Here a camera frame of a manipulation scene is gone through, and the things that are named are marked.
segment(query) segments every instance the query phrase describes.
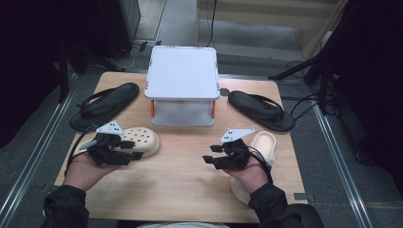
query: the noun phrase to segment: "hand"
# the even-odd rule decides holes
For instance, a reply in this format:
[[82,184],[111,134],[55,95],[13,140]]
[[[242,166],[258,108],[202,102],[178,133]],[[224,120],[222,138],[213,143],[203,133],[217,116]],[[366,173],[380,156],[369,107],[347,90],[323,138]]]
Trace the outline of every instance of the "hand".
[[244,169],[225,169],[223,171],[241,182],[249,194],[252,194],[269,181],[259,161],[252,156]]
[[120,165],[98,165],[88,153],[84,153],[71,162],[63,185],[87,191],[105,175],[119,168]]

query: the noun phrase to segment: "person's right hand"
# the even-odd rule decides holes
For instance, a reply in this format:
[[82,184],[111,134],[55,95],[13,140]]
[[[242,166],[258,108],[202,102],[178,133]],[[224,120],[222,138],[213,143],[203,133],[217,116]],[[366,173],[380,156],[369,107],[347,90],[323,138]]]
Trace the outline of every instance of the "person's right hand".
[[241,182],[249,194],[252,194],[269,181],[259,161],[252,156],[244,169],[225,169],[223,171]]

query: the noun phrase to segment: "black sleeve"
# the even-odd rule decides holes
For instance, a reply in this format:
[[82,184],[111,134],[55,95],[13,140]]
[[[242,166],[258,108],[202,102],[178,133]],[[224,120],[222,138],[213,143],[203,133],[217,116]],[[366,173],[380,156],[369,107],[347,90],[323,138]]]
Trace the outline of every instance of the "black sleeve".
[[44,212],[46,219],[42,223],[43,228],[86,227],[89,215],[86,192],[62,185],[45,197]]
[[300,215],[288,208],[284,191],[270,182],[251,194],[249,206],[258,215],[261,227],[302,227]]

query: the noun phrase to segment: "person's left hand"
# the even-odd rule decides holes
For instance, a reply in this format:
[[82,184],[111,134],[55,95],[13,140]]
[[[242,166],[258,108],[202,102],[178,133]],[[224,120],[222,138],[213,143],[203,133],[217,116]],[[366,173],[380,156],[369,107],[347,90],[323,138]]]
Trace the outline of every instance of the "person's left hand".
[[84,153],[75,157],[71,162],[63,185],[87,191],[105,175],[120,167],[120,165],[98,165],[88,153]]

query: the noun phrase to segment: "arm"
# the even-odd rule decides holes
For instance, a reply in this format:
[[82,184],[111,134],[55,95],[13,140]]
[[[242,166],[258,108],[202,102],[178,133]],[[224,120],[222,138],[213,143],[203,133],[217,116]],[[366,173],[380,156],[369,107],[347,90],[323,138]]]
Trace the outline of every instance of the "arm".
[[97,165],[87,153],[74,158],[63,184],[45,198],[46,219],[41,227],[86,227],[86,191],[119,167]]
[[224,170],[240,181],[251,194],[249,206],[255,210],[262,227],[302,227],[300,215],[288,208],[284,191],[268,181],[259,162],[251,157],[243,170]]

